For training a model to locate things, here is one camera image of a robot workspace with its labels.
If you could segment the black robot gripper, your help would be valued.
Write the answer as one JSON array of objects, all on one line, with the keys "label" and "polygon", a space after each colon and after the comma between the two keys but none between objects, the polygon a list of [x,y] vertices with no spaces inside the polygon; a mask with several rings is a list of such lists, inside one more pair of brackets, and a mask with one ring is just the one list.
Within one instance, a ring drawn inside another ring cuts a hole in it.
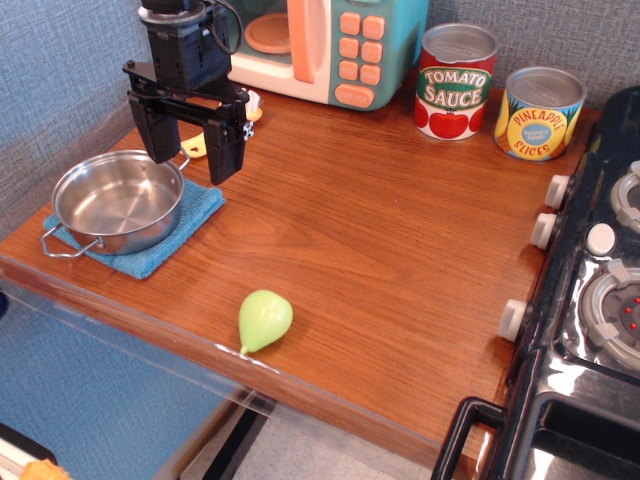
[{"label": "black robot gripper", "polygon": [[178,121],[164,110],[163,100],[196,96],[219,101],[203,126],[210,180],[220,185],[244,163],[245,106],[248,95],[228,78],[231,56],[241,45],[229,34],[239,14],[227,1],[143,1],[138,16],[147,31],[149,63],[128,61],[129,106],[146,152],[156,164],[180,151]]}]

